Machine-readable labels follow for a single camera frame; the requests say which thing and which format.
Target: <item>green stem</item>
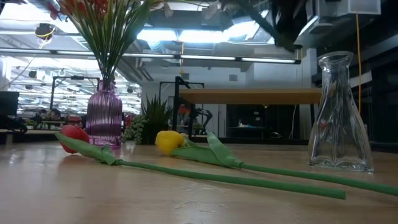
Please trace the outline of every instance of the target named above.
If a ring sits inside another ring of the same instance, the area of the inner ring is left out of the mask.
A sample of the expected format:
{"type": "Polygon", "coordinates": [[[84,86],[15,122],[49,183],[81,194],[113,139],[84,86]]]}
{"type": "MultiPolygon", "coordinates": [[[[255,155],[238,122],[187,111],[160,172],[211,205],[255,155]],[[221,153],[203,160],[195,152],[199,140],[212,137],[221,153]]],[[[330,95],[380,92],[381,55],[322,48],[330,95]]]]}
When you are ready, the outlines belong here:
{"type": "Polygon", "coordinates": [[[149,165],[149,164],[142,164],[138,162],[118,161],[118,164],[123,166],[131,166],[131,167],[155,170],[159,172],[164,172],[166,174],[172,174],[181,177],[212,180],[212,181],[225,182],[230,184],[265,187],[270,189],[286,190],[291,192],[320,195],[320,196],[337,198],[337,199],[345,199],[345,192],[343,190],[338,190],[338,189],[328,189],[323,187],[314,187],[314,186],[300,185],[300,184],[288,184],[283,182],[273,182],[269,180],[260,180],[260,179],[245,178],[245,177],[231,177],[227,175],[204,174],[199,172],[192,172],[192,171],[171,169],[171,168],[149,165]]]}
{"type": "Polygon", "coordinates": [[[310,173],[310,172],[302,172],[302,171],[295,171],[295,170],[253,166],[253,165],[248,165],[245,163],[241,164],[241,168],[260,171],[260,172],[267,172],[267,173],[271,173],[271,174],[280,174],[280,175],[288,175],[288,176],[292,176],[292,177],[307,178],[307,179],[312,179],[312,180],[321,180],[321,181],[326,181],[326,182],[331,182],[331,183],[336,183],[336,184],[343,184],[343,185],[347,185],[350,187],[356,187],[359,189],[373,190],[373,191],[379,192],[379,193],[398,196],[398,187],[388,186],[388,185],[384,185],[384,184],[374,184],[374,183],[365,182],[365,181],[361,181],[361,180],[337,177],[337,176],[326,175],[326,174],[314,174],[314,173],[310,173]]]}

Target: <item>ribbed glass vase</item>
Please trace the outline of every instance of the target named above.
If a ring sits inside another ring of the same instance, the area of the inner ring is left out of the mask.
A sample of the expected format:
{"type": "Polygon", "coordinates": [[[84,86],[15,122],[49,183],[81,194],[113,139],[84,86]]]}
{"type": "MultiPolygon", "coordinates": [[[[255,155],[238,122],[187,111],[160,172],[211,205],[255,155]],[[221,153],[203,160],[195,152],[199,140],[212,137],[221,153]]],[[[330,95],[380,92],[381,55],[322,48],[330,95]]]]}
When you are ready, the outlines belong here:
{"type": "Polygon", "coordinates": [[[349,85],[351,52],[319,57],[322,99],[309,142],[309,163],[338,170],[373,171],[371,147],[349,85]]]}
{"type": "Polygon", "coordinates": [[[90,97],[87,107],[86,132],[90,143],[97,146],[121,146],[122,100],[114,92],[114,83],[108,86],[99,81],[99,90],[90,97]]]}

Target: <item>glass bottle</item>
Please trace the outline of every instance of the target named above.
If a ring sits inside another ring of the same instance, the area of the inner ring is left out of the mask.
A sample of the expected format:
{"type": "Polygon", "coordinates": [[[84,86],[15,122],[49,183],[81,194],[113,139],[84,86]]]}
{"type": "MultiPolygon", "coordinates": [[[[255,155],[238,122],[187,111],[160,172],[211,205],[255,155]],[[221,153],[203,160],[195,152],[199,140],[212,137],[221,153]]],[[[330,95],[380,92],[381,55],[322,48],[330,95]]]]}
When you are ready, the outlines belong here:
{"type": "Polygon", "coordinates": [[[99,90],[88,100],[86,132],[90,143],[108,144],[112,149],[121,147],[122,100],[114,92],[114,83],[105,86],[99,81],[99,90]]]}
{"type": "Polygon", "coordinates": [[[322,98],[308,145],[309,164],[337,170],[373,171],[368,135],[349,84],[351,52],[318,58],[322,98]]]}

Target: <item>wooden desk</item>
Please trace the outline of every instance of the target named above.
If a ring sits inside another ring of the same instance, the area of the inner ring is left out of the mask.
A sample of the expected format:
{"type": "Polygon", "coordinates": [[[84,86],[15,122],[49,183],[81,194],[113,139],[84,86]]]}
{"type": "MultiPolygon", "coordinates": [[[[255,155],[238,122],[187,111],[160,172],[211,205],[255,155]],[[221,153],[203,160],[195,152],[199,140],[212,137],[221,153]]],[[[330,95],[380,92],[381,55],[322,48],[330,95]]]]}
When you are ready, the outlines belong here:
{"type": "MultiPolygon", "coordinates": [[[[398,155],[375,152],[375,174],[307,165],[304,146],[231,145],[244,161],[398,185],[398,155]]],[[[193,180],[68,156],[56,143],[0,147],[1,223],[398,223],[398,197],[315,180],[227,169],[124,146],[125,160],[346,190],[347,200],[193,180]]]]}
{"type": "Polygon", "coordinates": [[[286,90],[180,90],[180,96],[194,104],[313,105],[320,102],[321,95],[321,88],[286,90]]]}

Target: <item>fluorescent light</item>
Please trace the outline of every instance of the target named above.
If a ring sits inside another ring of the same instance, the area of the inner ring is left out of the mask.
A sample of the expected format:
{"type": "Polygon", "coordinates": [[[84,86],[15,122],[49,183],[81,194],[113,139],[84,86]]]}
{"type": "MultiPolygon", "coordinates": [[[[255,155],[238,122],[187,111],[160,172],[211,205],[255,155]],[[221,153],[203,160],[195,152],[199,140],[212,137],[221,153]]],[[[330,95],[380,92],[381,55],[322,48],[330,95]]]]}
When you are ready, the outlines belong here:
{"type": "Polygon", "coordinates": [[[181,55],[181,59],[235,60],[235,57],[203,56],[203,55],[181,55]]]}
{"type": "Polygon", "coordinates": [[[49,54],[49,50],[35,50],[35,49],[8,49],[0,48],[0,52],[3,53],[24,53],[24,54],[49,54]]]}
{"type": "Polygon", "coordinates": [[[141,58],[174,58],[174,55],[168,54],[129,54],[126,53],[124,57],[141,57],[141,58]]]}
{"type": "Polygon", "coordinates": [[[295,63],[291,59],[274,59],[274,58],[242,58],[242,62],[268,62],[268,63],[295,63]]]}
{"type": "Polygon", "coordinates": [[[312,19],[303,27],[299,35],[302,35],[314,22],[319,19],[319,16],[314,16],[312,19]]]}
{"type": "Polygon", "coordinates": [[[175,35],[175,32],[173,30],[148,29],[141,31],[138,34],[137,39],[157,42],[160,40],[177,40],[177,35],[175,35]]]}
{"type": "Polygon", "coordinates": [[[57,50],[55,54],[63,54],[63,55],[79,55],[79,56],[94,56],[93,52],[76,52],[70,50],[57,50]]]}
{"type": "Polygon", "coordinates": [[[188,43],[220,43],[225,38],[221,31],[184,30],[179,40],[188,43]]]}

